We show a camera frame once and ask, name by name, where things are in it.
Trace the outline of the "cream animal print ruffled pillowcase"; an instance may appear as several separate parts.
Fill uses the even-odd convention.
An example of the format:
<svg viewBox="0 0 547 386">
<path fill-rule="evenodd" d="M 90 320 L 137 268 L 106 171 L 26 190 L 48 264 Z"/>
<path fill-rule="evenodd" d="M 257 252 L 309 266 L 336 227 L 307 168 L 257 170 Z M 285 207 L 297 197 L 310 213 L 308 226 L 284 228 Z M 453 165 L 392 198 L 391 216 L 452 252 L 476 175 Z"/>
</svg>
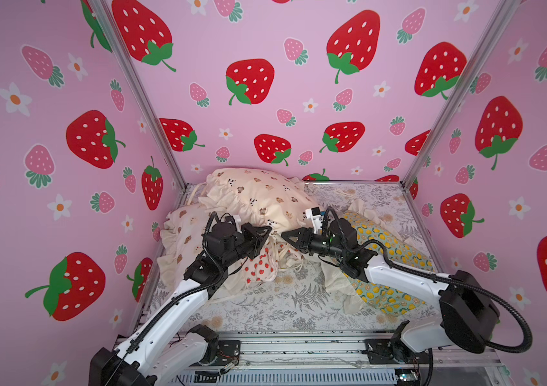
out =
<svg viewBox="0 0 547 386">
<path fill-rule="evenodd" d="M 266 170 L 246 168 L 222 168 L 207 177 L 198 201 L 207 207 L 225 207 L 226 212 L 240 218 L 243 224 L 256 227 L 270 226 L 269 241 L 285 242 L 281 234 L 302 227 L 310 227 L 305 210 L 317 207 L 318 203 L 304 190 L 303 183 L 296 178 Z M 239 270 L 223 284 L 224 298 L 245 294 L 267 282 L 247 286 L 240 277 L 246 262 L 239 261 L 231 270 Z"/>
</svg>

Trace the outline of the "red strawberry print ruffled pillowcase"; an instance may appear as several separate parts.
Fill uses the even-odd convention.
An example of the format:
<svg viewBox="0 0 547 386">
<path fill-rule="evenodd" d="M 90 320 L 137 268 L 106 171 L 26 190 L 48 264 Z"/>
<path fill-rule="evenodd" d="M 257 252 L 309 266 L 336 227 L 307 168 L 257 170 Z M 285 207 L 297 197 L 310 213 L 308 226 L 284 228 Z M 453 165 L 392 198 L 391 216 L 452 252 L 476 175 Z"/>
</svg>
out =
<svg viewBox="0 0 547 386">
<path fill-rule="evenodd" d="M 257 257 L 243 265 L 240 277 L 247 286 L 255 286 L 273 281 L 281 272 L 301 270 L 303 262 L 303 255 L 288 243 L 269 241 Z"/>
</svg>

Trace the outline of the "lemon print pillowcase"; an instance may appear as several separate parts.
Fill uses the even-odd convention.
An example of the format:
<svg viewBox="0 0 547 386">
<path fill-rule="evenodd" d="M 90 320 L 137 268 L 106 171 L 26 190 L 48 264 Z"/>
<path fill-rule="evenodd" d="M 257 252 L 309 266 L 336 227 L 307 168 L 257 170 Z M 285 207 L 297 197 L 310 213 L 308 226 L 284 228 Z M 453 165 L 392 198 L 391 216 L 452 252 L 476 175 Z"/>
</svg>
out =
<svg viewBox="0 0 547 386">
<path fill-rule="evenodd" d="M 339 220 L 356 233 L 351 238 L 350 260 L 342 263 L 349 282 L 346 313 L 355 314 L 368 305 L 397 317 L 424 306 L 421 295 L 430 301 L 439 299 L 432 293 L 438 284 L 429 280 L 434 273 L 429 258 L 359 213 L 347 211 Z"/>
</svg>

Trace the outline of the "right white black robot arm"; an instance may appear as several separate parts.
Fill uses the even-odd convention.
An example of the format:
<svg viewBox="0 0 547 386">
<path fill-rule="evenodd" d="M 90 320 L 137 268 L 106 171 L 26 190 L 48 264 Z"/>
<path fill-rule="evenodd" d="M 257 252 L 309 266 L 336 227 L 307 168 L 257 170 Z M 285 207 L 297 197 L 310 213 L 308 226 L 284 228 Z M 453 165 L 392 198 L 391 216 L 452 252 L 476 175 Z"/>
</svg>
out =
<svg viewBox="0 0 547 386">
<path fill-rule="evenodd" d="M 331 257 L 350 278 L 387 286 L 417 298 L 438 311 L 433 317 L 404 321 L 378 355 L 398 362 L 435 347 L 457 346 L 481 354 L 487 347 L 499 312 L 489 297 L 471 288 L 477 281 L 469 273 L 432 273 L 397 264 L 387 258 L 387 248 L 374 249 L 375 240 L 358 243 L 358 233 L 344 219 L 317 233 L 298 228 L 282 233 L 284 241 L 303 254 Z"/>
</svg>

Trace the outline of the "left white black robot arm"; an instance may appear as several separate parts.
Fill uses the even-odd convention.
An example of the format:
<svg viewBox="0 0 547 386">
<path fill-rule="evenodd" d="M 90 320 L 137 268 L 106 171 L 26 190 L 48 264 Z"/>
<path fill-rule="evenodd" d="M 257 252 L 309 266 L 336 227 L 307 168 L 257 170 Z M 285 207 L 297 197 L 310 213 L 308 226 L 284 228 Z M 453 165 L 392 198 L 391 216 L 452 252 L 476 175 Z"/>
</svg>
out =
<svg viewBox="0 0 547 386">
<path fill-rule="evenodd" d="M 218 336 L 199 327 L 179 343 L 170 341 L 227 280 L 238 261 L 260 256 L 270 226 L 237 226 L 234 219 L 207 224 L 201 253 L 187 268 L 170 299 L 113 351 L 101 348 L 89 368 L 90 385 L 166 385 L 193 363 L 212 362 Z"/>
</svg>

